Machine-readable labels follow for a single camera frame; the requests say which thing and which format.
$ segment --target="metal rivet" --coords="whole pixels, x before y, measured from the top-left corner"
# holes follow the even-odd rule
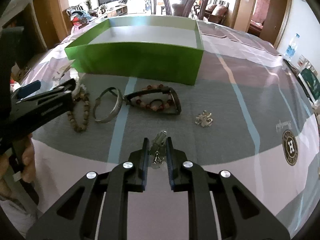
[[[231,176],[231,173],[229,171],[221,171],[220,174],[224,178],[229,178]]]
[[[94,179],[96,176],[97,176],[97,173],[95,173],[94,171],[90,171],[87,173],[88,179]]]
[[[193,163],[190,162],[190,161],[186,161],[183,163],[183,166],[186,167],[186,168],[191,168],[193,166]]]
[[[123,167],[126,168],[126,169],[130,169],[133,167],[133,163],[132,162],[125,162],[123,164]]]

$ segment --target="bangle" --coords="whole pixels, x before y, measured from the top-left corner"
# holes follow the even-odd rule
[[[115,106],[113,107],[112,111],[110,112],[110,114],[105,118],[105,119],[102,119],[102,120],[98,120],[96,118],[96,109],[97,107],[100,105],[101,103],[101,97],[107,93],[107,92],[110,92],[112,95],[116,96],[117,97],[117,102],[115,104]],[[114,117],[116,117],[121,109],[121,106],[122,106],[122,93],[121,91],[118,89],[118,88],[114,88],[114,87],[110,87],[110,88],[107,88],[106,90],[104,90],[101,95],[96,99],[96,103],[93,107],[93,117],[94,117],[94,120],[98,123],[107,123],[107,122],[110,122]]]

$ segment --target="open box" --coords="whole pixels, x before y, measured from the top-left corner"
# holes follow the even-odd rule
[[[79,72],[194,85],[203,55],[197,21],[175,16],[108,18],[65,48]]]

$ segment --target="water bottle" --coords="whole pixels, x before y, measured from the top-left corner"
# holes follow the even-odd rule
[[[287,60],[287,61],[291,61],[292,60],[292,57],[294,55],[294,53],[296,52],[297,50],[297,47],[298,47],[298,40],[299,40],[300,36],[299,34],[296,34],[290,41],[289,43],[289,46],[284,54],[284,58]]]

